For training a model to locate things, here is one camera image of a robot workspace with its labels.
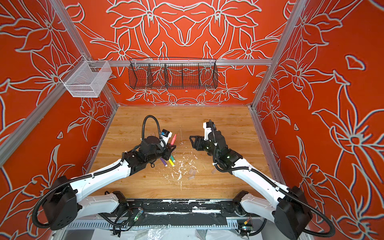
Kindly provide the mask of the pink highlighter pen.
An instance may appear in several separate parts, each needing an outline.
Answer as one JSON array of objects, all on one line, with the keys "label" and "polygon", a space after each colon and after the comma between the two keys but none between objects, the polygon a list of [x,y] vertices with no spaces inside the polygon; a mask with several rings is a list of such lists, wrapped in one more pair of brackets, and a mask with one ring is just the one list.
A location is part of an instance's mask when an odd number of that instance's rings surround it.
[{"label": "pink highlighter pen", "polygon": [[176,138],[177,138],[177,134],[175,134],[174,137],[172,138],[171,145],[175,144]]}]

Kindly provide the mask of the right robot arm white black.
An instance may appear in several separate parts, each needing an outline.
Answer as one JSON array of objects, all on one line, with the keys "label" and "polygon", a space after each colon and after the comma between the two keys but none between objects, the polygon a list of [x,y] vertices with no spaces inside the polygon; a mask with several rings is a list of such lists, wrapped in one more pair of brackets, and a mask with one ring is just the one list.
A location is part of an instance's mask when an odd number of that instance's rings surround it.
[{"label": "right robot arm white black", "polygon": [[[241,154],[228,147],[225,137],[212,121],[204,123],[203,129],[203,136],[189,137],[193,149],[205,151],[213,158],[216,170],[243,180],[268,201],[268,205],[263,205],[250,193],[241,192],[237,197],[245,212],[274,222],[277,229],[290,240],[297,240],[302,233],[321,238],[335,235],[336,228],[332,221],[308,204],[301,189],[289,188],[253,167]],[[327,223],[327,232],[319,233],[306,228],[313,215]]]}]

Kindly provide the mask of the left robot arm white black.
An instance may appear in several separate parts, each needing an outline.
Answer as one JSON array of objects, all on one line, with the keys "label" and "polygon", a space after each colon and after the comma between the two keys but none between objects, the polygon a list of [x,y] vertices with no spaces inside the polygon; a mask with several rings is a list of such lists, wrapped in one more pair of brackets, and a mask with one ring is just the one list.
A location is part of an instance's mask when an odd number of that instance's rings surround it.
[{"label": "left robot arm white black", "polygon": [[50,190],[35,204],[32,222],[40,229],[59,230],[82,213],[88,204],[84,200],[95,191],[117,181],[134,175],[146,168],[155,166],[156,160],[168,160],[176,148],[169,144],[172,133],[160,137],[149,136],[141,144],[114,163],[87,175],[68,179],[66,176],[55,180]]}]

